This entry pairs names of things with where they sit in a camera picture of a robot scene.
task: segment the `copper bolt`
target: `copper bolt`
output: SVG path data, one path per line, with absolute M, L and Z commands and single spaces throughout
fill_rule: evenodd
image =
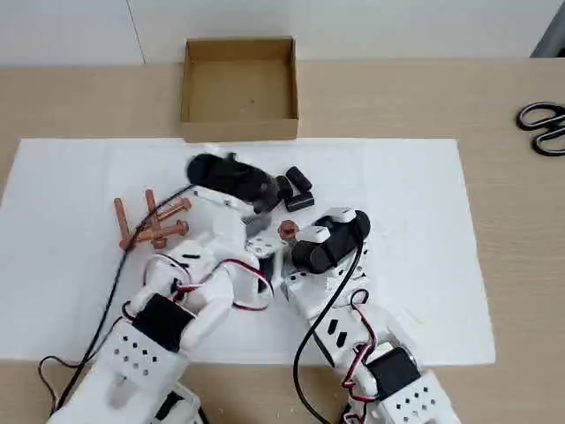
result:
M 181 210 L 189 210 L 192 207 L 191 201 L 183 197 L 180 199 L 176 204 L 171 206 L 169 209 L 164 210 L 157 214 L 157 219 L 159 221 L 164 221 L 167 218 L 172 217 L 173 215 L 177 214 Z
M 298 225 L 294 221 L 287 219 L 286 221 L 282 221 L 281 225 L 279 225 L 279 235 L 281 239 L 284 241 L 291 241 L 296 236 L 297 233 L 300 231 Z
M 160 230 L 153 230 L 151 228 L 142 231 L 138 237 L 135 239 L 136 242 L 164 239 L 167 236 L 178 234 L 179 236 L 184 236 L 188 232 L 188 223 L 186 221 L 178 220 L 176 224 L 170 225 L 168 227 L 163 227 Z M 127 239 L 120 241 L 120 247 L 125 249 L 130 242 L 130 236 Z
M 151 227 L 151 230 L 154 233 L 157 233 L 161 229 L 161 225 L 159 224 L 159 218 L 155 213 L 157 206 L 155 204 L 155 197 L 153 194 L 153 190 L 146 190 L 145 198 L 147 200 L 147 208 L 149 209 L 149 213 L 150 214 L 153 213 L 153 215 L 149 218 L 149 226 Z M 167 239 L 163 237 L 154 238 L 151 241 L 151 244 L 155 249 L 163 249 L 167 246 Z
M 114 199 L 114 208 L 116 209 L 117 224 L 120 226 L 122 240 L 130 237 L 130 229 L 127 226 L 127 218 L 125 217 L 124 203 L 117 197 Z

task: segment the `scissors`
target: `scissors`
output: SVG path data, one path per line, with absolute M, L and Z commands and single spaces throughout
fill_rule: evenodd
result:
M 538 121 L 529 122 L 526 118 L 534 110 L 550 112 L 551 116 L 544 117 Z M 531 148 L 539 155 L 565 155 L 565 148 L 552 149 L 546 147 L 546 141 L 565 136 L 565 107 L 551 102 L 535 102 L 529 104 L 516 115 L 516 125 L 524 131 L 534 131 L 542 128 L 547 130 L 531 140 Z

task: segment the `wooden table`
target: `wooden table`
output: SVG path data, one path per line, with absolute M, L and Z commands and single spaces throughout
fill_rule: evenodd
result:
M 491 367 L 439 371 L 467 423 L 562 422 L 565 159 L 533 154 L 513 120 L 527 102 L 565 102 L 564 75 L 565 62 L 544 59 L 298 66 L 300 136 L 460 140 L 498 352 Z M 0 70 L 1 180 L 20 137 L 178 136 L 180 80 L 174 64 Z M 66 371 L 51 374 L 63 384 Z M 192 367 L 186 378 L 213 423 L 313 422 L 286 367 Z M 336 417 L 332 373 L 304 380 Z M 48 404 L 34 363 L 0 364 L 0 422 L 44 422 Z

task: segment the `cardboard box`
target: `cardboard box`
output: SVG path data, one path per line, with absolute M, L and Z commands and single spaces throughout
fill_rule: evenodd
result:
M 296 139 L 294 40 L 189 40 L 181 122 L 190 142 Z

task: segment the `white paper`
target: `white paper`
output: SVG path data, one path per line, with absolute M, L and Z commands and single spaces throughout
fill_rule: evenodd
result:
M 292 214 L 306 225 L 333 206 L 371 217 L 369 275 L 379 303 L 415 339 L 425 366 L 494 361 L 494 343 L 463 171 L 454 140 L 300 139 L 229 143 L 272 174 L 296 164 L 316 206 Z M 130 225 L 186 184 L 187 160 L 218 145 L 181 140 L 23 140 L 0 208 L 0 358 L 78 358 L 102 313 L 121 250 L 112 201 Z M 274 226 L 288 217 L 283 206 Z M 148 247 L 124 270 L 111 318 L 140 288 Z M 232 311 L 195 361 L 290 364 L 305 327 L 277 293 L 264 313 Z M 309 346 L 304 363 L 324 359 Z

